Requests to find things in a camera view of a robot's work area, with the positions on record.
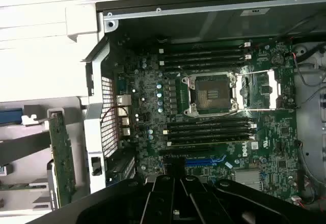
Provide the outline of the blue expansion slot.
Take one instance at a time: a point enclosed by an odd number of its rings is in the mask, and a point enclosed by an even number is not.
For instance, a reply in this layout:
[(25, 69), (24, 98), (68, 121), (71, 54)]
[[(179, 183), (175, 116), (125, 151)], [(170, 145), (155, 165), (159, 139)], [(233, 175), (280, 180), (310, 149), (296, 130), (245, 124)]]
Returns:
[(225, 157), (222, 158), (202, 158), (202, 159), (187, 159), (185, 161), (186, 167), (196, 167), (196, 166), (216, 166), (223, 162)]

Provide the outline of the silver chipset heat sink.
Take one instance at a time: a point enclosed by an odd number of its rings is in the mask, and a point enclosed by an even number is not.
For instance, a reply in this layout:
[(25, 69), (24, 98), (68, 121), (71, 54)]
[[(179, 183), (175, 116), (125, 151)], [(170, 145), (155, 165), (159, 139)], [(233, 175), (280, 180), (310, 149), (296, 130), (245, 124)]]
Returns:
[(234, 174), (234, 181), (258, 191), (263, 190), (261, 176), (259, 170), (239, 170)]

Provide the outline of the long black expansion slot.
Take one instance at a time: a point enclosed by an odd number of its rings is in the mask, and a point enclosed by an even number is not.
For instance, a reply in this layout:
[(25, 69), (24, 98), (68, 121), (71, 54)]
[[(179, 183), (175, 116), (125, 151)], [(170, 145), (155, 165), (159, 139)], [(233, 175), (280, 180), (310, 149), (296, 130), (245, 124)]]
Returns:
[(204, 153), (208, 154), (209, 152), (213, 152), (214, 147), (179, 147), (179, 148), (166, 148), (164, 150), (159, 151), (159, 156), (168, 156), (168, 155), (192, 155)]

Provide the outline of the black RAM slot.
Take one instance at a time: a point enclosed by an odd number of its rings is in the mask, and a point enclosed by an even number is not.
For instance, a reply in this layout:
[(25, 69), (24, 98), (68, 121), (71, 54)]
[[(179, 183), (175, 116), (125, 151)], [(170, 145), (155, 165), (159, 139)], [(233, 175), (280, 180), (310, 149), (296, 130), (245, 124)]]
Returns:
[(165, 49), (205, 49), (205, 48), (242, 48), (250, 47), (251, 41), (217, 41), (217, 42), (197, 42), (197, 43), (179, 43), (164, 46)]
[(160, 56), (176, 57), (176, 56), (190, 56), (190, 55), (207, 55), (207, 54), (236, 54), (243, 53), (242, 49), (225, 49), (225, 50), (196, 50), (189, 52), (176, 52), (176, 53), (165, 53)]
[(244, 63), (234, 64), (196, 64), (196, 65), (176, 65), (176, 66), (161, 66), (160, 69), (165, 72), (176, 72), (176, 71), (201, 71), (201, 70), (219, 70), (219, 69), (234, 69), (243, 67)]
[(222, 133), (222, 134), (201, 134), (201, 135), (170, 135), (168, 139), (173, 140), (188, 140), (188, 139), (203, 139), (203, 138), (224, 138), (224, 137), (237, 137), (237, 136), (252, 136), (250, 132), (235, 132), (235, 133)]
[(183, 129), (183, 130), (164, 130), (163, 135), (167, 134), (176, 134), (176, 133), (186, 133), (186, 132), (227, 132), (227, 131), (242, 131), (242, 130), (250, 130), (249, 126), (240, 126), (240, 127), (222, 127), (222, 128), (195, 128), (195, 129)]
[(252, 58), (251, 54), (245, 55), (229, 55), (229, 56), (210, 56), (210, 57), (197, 57), (197, 58), (179, 58), (179, 59), (171, 59), (165, 61), (159, 61), (160, 63), (164, 63), (164, 65), (178, 63), (178, 62), (194, 62), (194, 61), (231, 61), (231, 60), (249, 60)]
[(242, 138), (227, 138), (227, 139), (209, 139), (200, 142), (167, 142), (166, 146), (171, 147), (190, 147), (190, 146), (202, 146), (202, 145), (218, 145), (218, 144), (228, 144), (228, 143), (243, 143), (243, 142), (253, 142), (256, 139), (252, 136), (242, 137)]
[(208, 123), (226, 123), (226, 122), (253, 122), (252, 118), (219, 118), (203, 121), (187, 121), (187, 122), (171, 122), (167, 124), (167, 127), (181, 126), (181, 125), (199, 125), (199, 124), (208, 124)]

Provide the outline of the thin socket locking lever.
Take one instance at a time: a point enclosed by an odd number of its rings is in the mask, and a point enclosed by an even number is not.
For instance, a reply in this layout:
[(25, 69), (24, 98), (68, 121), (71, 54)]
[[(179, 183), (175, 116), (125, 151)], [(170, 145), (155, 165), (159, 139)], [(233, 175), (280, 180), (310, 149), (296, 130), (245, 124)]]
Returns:
[(220, 119), (220, 118), (224, 118), (224, 117), (228, 117), (228, 116), (232, 116), (237, 114), (239, 111), (232, 111), (229, 113), (225, 113), (223, 115), (218, 115), (218, 116), (213, 116), (213, 117), (205, 117), (204, 120), (209, 121), (209, 120), (216, 120), (216, 119)]
[(189, 83), (190, 75), (186, 73), (186, 71), (180, 65), (178, 66), (178, 69), (180, 71), (180, 74), (182, 74), (181, 81), (183, 83)]

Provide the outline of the green Dell motherboard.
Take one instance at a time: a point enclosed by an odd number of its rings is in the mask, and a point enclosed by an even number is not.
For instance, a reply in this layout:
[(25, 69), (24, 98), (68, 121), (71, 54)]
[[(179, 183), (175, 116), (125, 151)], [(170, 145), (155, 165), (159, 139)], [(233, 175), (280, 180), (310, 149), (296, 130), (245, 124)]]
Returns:
[[(121, 69), (117, 73), (117, 103), (120, 116), (121, 144), (135, 149), (135, 171), (143, 179), (163, 174), (187, 174), (198, 177), (204, 182), (216, 182), (219, 179), (234, 181), (239, 170), (259, 170), (262, 192), (289, 200), (302, 189), (300, 165), (297, 155), (296, 102), (294, 88), (293, 48), (290, 42), (276, 42), (258, 48), (258, 41), (251, 41), (250, 47), (242, 48), (205, 48), (205, 49), (165, 49), (168, 43), (152, 44), (125, 50)], [(189, 52), (196, 50), (242, 49), (236, 54), (207, 54), (166, 57), (165, 53)], [(273, 65), (270, 61), (274, 53), (284, 57), (283, 65)], [(210, 56), (229, 56), (251, 54), (249, 60), (231, 61), (194, 61), (164, 65), (159, 61), (197, 58)], [(234, 69), (186, 71), (189, 75), (209, 72), (232, 72), (243, 74), (255, 71), (275, 71), (275, 79), (281, 84), (281, 96), (277, 99), (276, 110), (243, 111), (224, 118), (252, 118), (253, 122), (208, 123), (199, 125), (181, 125), (167, 127), (171, 122), (203, 121), (183, 114), (180, 89), (182, 86), (180, 71), (165, 72), (161, 66), (202, 65), (202, 64), (244, 63)], [(250, 130), (227, 132), (186, 132), (163, 135), (164, 130), (184, 130), (195, 128), (224, 128), (249, 126)], [(166, 146), (170, 135), (201, 135), (235, 132), (250, 132), (256, 140), (253, 142), (202, 145), (190, 147), (214, 147), (208, 154), (159, 156)], [(200, 142), (209, 139), (242, 138), (250, 136), (173, 140), (173, 142)], [(225, 160), (216, 166), (186, 167), (187, 159), (222, 158)]]

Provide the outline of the CPU socket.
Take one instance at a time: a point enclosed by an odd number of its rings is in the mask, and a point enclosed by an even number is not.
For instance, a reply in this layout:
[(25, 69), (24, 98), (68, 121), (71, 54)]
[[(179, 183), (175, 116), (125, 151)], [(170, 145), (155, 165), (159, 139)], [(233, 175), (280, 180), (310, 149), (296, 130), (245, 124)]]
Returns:
[(235, 82), (232, 72), (191, 74), (189, 83), (182, 82), (180, 89), (183, 114), (205, 118), (238, 111), (233, 98)]

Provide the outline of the silver PC case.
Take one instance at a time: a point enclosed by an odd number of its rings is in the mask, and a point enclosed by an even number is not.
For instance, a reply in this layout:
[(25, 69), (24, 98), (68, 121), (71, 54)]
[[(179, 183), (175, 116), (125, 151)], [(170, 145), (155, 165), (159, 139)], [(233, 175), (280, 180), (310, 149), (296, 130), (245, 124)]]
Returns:
[[(241, 17), (246, 9), (270, 8)], [(152, 44), (256, 40), (258, 48), (293, 48), (297, 155), (302, 189), (289, 201), (306, 207), (326, 199), (326, 0), (255, 0), (230, 4), (136, 7), (99, 4), (104, 36), (86, 63), (89, 102), (84, 120), (90, 192), (138, 177), (135, 149), (121, 144), (117, 73), (125, 50)], [(91, 157), (102, 174), (92, 176)]]

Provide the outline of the silver socket cover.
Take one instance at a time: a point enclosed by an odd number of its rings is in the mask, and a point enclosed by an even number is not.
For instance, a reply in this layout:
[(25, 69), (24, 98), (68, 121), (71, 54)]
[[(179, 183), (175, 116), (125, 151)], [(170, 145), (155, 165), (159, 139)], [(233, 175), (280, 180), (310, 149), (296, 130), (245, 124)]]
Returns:
[(281, 84), (275, 79), (272, 69), (235, 74), (233, 98), (237, 110), (276, 110), (277, 99), (281, 96)]

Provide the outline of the grey parts rack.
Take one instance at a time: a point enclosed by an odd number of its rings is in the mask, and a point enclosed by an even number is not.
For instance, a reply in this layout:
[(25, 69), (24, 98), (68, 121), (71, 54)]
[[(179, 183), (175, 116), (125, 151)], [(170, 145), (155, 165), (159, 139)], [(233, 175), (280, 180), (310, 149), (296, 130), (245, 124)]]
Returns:
[[(77, 97), (58, 99), (41, 99), (27, 101), (27, 107), (38, 115), (48, 109), (61, 108), (64, 110), (66, 128), (72, 143), (73, 162), (76, 179), (76, 192), (73, 200), (79, 200), (90, 193), (89, 178), (86, 167), (86, 148), (83, 126), (81, 102)], [(24, 126), (10, 125), (0, 128), (0, 139), (16, 139), (41, 132), (42, 125)], [(25, 183), (40, 185), (46, 182), (46, 163), (50, 160), (50, 149), (44, 149), (30, 156), (26, 156), (12, 163), (13, 172), (8, 176), (0, 177), (5, 184)], [(28, 217), (41, 216), (51, 211), (48, 202), (48, 192), (45, 190), (9, 190), (1, 191), (0, 199), (4, 206), (0, 208), (0, 217)]]

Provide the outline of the round coin cell battery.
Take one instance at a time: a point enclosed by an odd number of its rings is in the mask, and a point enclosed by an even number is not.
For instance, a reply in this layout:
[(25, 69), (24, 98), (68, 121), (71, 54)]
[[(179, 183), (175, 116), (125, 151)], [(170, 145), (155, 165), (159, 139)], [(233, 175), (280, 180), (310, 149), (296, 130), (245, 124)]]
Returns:
[(282, 54), (280, 53), (274, 53), (272, 56), (271, 56), (271, 59), (270, 59), (271, 63), (273, 65), (283, 65), (284, 64), (284, 57)]

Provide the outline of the hard disk in blue carrier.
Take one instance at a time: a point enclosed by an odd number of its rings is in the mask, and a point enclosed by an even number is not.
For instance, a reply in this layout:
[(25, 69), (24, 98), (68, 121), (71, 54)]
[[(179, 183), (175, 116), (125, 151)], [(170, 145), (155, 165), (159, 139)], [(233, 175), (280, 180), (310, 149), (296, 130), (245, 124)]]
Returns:
[(22, 108), (0, 109), (0, 125), (21, 124)]

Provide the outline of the white sticker label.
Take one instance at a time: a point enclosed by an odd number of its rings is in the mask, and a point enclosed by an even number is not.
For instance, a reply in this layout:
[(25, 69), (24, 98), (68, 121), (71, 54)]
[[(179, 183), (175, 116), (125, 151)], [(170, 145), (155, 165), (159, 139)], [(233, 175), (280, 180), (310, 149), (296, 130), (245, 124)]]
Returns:
[(266, 14), (270, 8), (259, 8), (259, 9), (246, 9), (243, 10), (241, 13), (241, 17), (246, 17), (246, 16), (257, 16), (257, 15), (264, 15)]

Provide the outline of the black chassis intrusion switch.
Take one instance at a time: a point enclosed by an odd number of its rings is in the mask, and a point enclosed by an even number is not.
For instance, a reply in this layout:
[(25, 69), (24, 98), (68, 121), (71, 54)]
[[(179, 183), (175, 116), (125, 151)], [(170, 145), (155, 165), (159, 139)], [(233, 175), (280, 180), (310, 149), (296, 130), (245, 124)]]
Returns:
[(102, 174), (101, 158), (91, 157), (92, 176), (100, 176)]

